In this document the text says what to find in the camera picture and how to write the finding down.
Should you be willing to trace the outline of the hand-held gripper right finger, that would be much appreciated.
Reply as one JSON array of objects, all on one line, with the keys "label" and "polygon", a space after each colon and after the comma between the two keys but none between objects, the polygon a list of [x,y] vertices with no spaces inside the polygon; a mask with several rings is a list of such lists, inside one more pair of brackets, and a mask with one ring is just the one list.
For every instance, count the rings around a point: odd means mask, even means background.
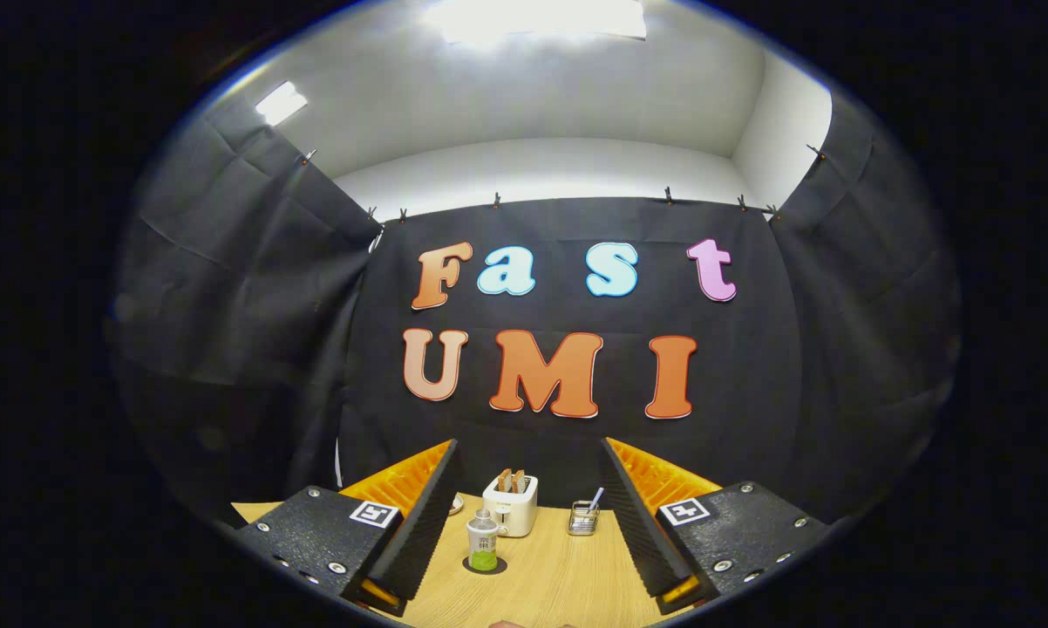
[{"label": "hand-held gripper right finger", "polygon": [[601,449],[605,501],[664,615],[742,595],[826,541],[818,517],[758,482],[719,486],[612,438]]}]

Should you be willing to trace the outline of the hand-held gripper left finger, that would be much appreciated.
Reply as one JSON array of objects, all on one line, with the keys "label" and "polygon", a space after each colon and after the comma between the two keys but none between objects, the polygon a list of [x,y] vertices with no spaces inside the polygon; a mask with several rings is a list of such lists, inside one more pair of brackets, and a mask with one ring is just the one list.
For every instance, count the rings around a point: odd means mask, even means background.
[{"label": "hand-held gripper left finger", "polygon": [[457,446],[449,439],[341,492],[302,489],[233,540],[316,595],[400,616],[447,520]]}]

